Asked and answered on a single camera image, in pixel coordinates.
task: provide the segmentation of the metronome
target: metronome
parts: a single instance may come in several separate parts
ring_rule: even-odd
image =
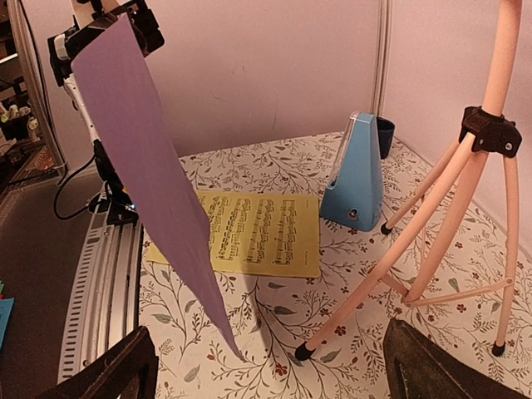
[[[319,215],[361,231],[381,217],[382,171],[377,118],[354,112],[349,118]]]

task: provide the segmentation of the leaf pattern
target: leaf pattern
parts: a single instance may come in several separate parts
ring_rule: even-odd
[[[317,135],[219,150],[182,159],[202,190],[303,193],[322,196],[341,134]],[[399,209],[430,166],[395,141],[382,162],[383,223]],[[430,250],[453,193],[426,226]],[[414,208],[388,236],[321,219],[320,278],[269,278],[215,273],[244,359],[227,348],[168,265],[142,263],[140,322],[150,329],[160,359],[158,399],[354,399],[388,397],[382,339],[389,318],[401,318],[452,356],[506,386],[532,396],[532,265],[520,254],[506,352],[493,357],[502,291],[458,303],[407,308],[379,284],[356,314],[306,362],[294,351],[317,331],[404,230]],[[143,254],[150,245],[145,234]],[[419,272],[421,235],[391,271],[407,287]],[[493,284],[504,276],[505,236],[474,204],[424,298]]]

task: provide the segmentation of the black rubber foot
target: black rubber foot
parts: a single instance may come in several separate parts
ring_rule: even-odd
[[[392,232],[392,229],[386,227],[386,223],[381,226],[381,233],[384,235],[389,235]]]
[[[491,348],[491,353],[493,353],[493,356],[501,357],[502,354],[505,352],[506,349],[506,342],[502,344],[502,347],[498,346],[497,343],[493,344],[493,347]]]
[[[310,359],[310,357],[313,355],[314,351],[309,351],[307,349],[307,343],[303,342],[297,349],[296,349],[296,359],[298,359],[300,362],[304,360]]]

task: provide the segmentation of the tripod leg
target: tripod leg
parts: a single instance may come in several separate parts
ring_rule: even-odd
[[[512,278],[513,283],[505,288],[500,307],[499,329],[492,352],[501,356],[505,351],[506,331],[510,320],[512,301],[514,300],[515,267],[519,251],[519,176],[517,173],[517,159],[504,158],[506,181],[506,271],[505,276]]]
[[[414,281],[414,284],[411,286],[405,297],[406,304],[420,298],[425,291],[426,286],[431,281],[432,276],[438,269],[438,266],[440,266],[440,262],[445,256],[451,241],[454,239],[456,231],[466,214],[467,207],[473,198],[476,186],[482,176],[485,163],[488,160],[488,155],[487,152],[473,154],[467,163],[467,166],[464,168],[456,189],[455,197],[451,202],[451,206],[447,210],[446,217],[441,224],[440,231],[436,236],[431,251],[429,251],[429,254],[426,256],[423,267],[416,277],[416,281]]]
[[[475,137],[468,134],[460,143],[458,150],[452,157],[449,166],[441,174],[441,178],[436,183],[434,189],[427,196],[425,202],[416,212],[411,222],[405,227],[405,230],[393,243],[392,247],[384,254],[379,263],[358,284],[358,287],[347,297],[346,301],[332,314],[332,316],[323,324],[323,326],[314,334],[308,342],[305,342],[296,350],[298,360],[307,360],[320,345],[320,343],[334,332],[334,329],[340,325],[352,312],[355,311],[360,302],[375,288],[380,278],[382,278],[392,268],[394,263],[402,256],[408,245],[416,238],[428,219],[446,196],[451,186],[455,183],[456,178],[466,166],[471,157],[471,146]]]
[[[456,153],[456,149],[460,143],[458,140],[454,141],[451,146],[446,150],[446,152],[441,156],[438,162],[434,165],[431,172],[426,176],[426,178],[417,186],[416,191],[412,197],[406,200],[406,202],[401,205],[401,208],[393,214],[393,216],[385,224],[382,225],[381,231],[383,234],[390,234],[393,226],[397,224],[399,220],[408,212],[412,206],[414,206],[417,201],[432,187],[434,182],[438,180],[443,173],[443,170],[449,164],[452,156]]]

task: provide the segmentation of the purple paper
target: purple paper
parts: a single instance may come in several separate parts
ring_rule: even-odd
[[[210,263],[209,218],[166,132],[160,98],[128,18],[87,46],[72,70],[140,221],[239,356]]]

